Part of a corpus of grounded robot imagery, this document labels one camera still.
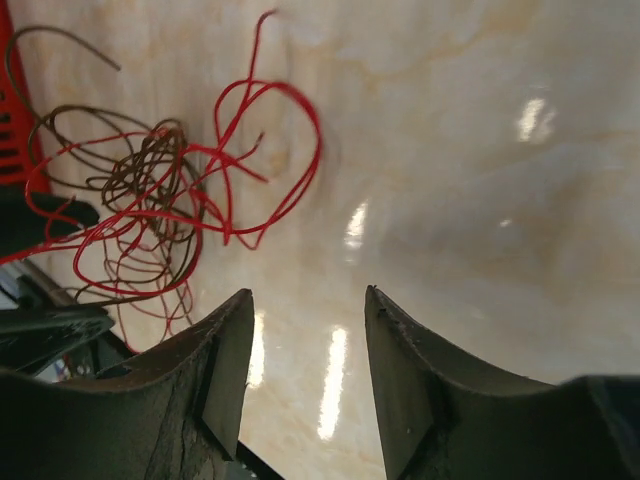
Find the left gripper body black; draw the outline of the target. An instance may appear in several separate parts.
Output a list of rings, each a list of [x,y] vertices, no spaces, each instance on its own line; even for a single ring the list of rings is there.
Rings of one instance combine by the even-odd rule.
[[[36,207],[53,213],[60,207],[71,222],[54,220],[52,237],[71,235],[82,227],[92,227],[99,221],[99,213],[89,203],[71,200],[48,193],[34,192],[31,199]],[[48,218],[33,211],[25,199],[24,188],[1,188],[1,257],[7,257],[42,244]]]

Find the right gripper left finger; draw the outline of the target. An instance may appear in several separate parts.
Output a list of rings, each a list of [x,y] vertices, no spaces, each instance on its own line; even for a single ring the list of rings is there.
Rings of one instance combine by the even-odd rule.
[[[239,439],[254,331],[242,289],[92,378],[1,372],[5,479],[222,479]]]

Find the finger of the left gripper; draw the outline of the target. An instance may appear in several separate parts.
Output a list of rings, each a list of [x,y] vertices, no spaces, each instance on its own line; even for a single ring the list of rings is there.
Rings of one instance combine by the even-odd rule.
[[[72,305],[1,311],[1,367],[40,373],[65,353],[114,325],[101,307]]]

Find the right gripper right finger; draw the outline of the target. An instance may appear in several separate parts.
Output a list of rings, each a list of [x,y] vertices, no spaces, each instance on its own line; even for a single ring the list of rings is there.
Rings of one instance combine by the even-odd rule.
[[[489,364],[369,287],[365,329],[390,479],[635,479],[639,379],[550,385]]]

